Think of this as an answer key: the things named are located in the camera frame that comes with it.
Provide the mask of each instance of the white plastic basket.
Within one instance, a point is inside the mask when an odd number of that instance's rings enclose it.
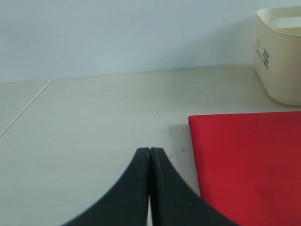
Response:
[[[301,106],[301,6],[257,12],[254,65],[272,99]]]

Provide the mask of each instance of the table surface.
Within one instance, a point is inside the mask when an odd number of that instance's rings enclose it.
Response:
[[[46,82],[0,85],[0,129]],[[271,100],[252,65],[52,81],[0,138],[0,225],[70,220],[108,191],[138,147],[163,147],[198,194],[189,115],[298,109]]]

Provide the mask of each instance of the red cloth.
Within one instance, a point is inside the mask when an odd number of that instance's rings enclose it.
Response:
[[[189,117],[201,194],[243,226],[301,226],[301,112]]]

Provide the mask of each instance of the black object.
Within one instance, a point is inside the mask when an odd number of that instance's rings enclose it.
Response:
[[[91,208],[64,226],[235,226],[182,180],[162,148],[139,148],[126,171]]]

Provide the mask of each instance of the light blue wall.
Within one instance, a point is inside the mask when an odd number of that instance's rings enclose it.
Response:
[[[258,9],[300,0],[1,0],[0,83],[253,61]]]

